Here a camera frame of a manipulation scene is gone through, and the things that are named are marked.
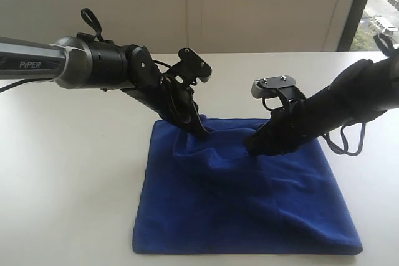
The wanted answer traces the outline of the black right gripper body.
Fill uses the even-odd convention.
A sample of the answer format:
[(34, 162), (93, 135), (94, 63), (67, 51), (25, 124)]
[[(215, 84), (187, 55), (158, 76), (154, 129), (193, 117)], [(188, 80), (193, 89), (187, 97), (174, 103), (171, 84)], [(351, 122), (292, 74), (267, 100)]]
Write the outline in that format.
[(336, 129), (352, 119), (350, 112), (328, 89), (296, 103), (291, 113), (274, 115), (261, 128), (276, 136), (280, 154), (298, 150), (305, 143)]

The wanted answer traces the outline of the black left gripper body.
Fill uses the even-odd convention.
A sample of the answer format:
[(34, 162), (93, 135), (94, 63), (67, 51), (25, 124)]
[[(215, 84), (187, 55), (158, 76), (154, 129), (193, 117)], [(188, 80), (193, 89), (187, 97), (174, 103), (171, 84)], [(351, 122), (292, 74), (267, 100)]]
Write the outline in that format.
[(124, 47), (127, 76), (132, 87), (121, 91), (156, 112), (162, 120), (186, 129), (190, 114), (198, 112), (193, 89), (163, 73), (144, 46)]

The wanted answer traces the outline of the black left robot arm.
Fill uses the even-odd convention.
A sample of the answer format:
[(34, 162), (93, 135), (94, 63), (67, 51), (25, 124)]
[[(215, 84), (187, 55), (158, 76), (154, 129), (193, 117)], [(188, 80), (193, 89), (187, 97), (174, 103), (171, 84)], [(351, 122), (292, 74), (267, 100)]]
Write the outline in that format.
[(159, 69), (144, 46), (119, 46), (90, 35), (63, 37), (45, 45), (1, 38), (1, 79), (19, 84), (53, 81), (64, 89), (119, 90), (156, 112), (162, 120), (197, 138), (208, 136), (193, 100), (193, 87), (207, 82), (212, 68), (190, 48), (179, 61)]

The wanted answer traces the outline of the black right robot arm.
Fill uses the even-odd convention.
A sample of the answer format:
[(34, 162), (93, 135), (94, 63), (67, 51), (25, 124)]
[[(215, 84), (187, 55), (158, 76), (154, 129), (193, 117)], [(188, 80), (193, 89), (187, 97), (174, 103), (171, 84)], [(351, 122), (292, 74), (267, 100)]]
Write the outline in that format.
[(297, 151), (337, 128), (366, 123), (398, 108), (398, 59), (362, 59), (309, 98), (289, 100), (280, 91), (282, 106), (255, 133), (244, 139), (248, 153), (276, 156)]

